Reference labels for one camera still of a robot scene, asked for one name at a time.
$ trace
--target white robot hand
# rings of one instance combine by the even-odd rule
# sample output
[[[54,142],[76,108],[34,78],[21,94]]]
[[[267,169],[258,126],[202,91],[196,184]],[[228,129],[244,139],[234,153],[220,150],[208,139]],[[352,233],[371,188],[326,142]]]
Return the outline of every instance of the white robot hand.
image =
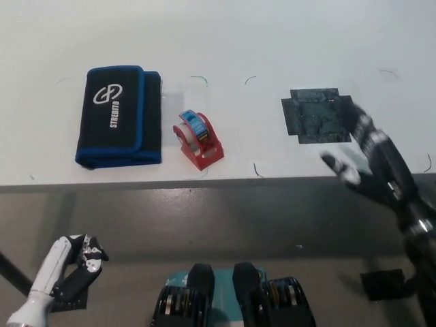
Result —
[[[54,242],[35,278],[26,303],[7,321],[9,327],[47,327],[55,301],[70,302],[86,290],[109,257],[95,237],[62,236]],[[69,264],[77,269],[64,278]]]

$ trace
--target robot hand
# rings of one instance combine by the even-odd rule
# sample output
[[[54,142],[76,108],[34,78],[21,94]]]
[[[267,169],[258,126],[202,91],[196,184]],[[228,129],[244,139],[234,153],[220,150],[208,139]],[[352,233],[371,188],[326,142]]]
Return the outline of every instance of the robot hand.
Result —
[[[7,326],[47,327],[53,304],[71,302],[85,291],[109,260],[95,237],[62,236],[54,242],[35,278],[26,303],[7,321]],[[64,279],[69,264],[77,269]]]
[[[436,326],[436,210],[421,198],[404,159],[391,139],[361,108],[345,114],[345,127],[368,159],[372,174],[360,172],[324,153],[321,158],[351,190],[391,208],[416,268],[414,281],[428,326]]]

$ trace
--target black pouch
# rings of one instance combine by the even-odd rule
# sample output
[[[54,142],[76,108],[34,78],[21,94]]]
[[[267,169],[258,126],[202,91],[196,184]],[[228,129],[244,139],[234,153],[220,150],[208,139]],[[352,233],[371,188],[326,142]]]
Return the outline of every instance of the black pouch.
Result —
[[[139,66],[88,72],[76,162],[87,168],[161,163],[161,77]]]

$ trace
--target gray floor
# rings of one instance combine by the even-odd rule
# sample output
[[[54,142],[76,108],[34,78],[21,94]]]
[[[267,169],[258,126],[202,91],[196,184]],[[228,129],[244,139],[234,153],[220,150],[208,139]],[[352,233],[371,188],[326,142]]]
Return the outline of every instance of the gray floor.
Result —
[[[335,184],[0,196],[0,249],[34,278],[62,234],[110,255],[88,309],[51,326],[146,326],[167,276],[194,262],[251,260],[302,283],[318,326],[423,326],[414,299],[369,303],[359,273],[403,268],[394,217]],[[0,278],[0,326],[23,296]]]

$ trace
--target red tape dispenser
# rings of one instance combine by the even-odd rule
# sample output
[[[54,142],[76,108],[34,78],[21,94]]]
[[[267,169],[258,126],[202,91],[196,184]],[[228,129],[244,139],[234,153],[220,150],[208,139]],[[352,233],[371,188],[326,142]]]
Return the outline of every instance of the red tape dispenser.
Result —
[[[182,152],[199,170],[224,158],[223,147],[206,116],[187,110],[179,117],[183,123],[172,129],[182,144]]]

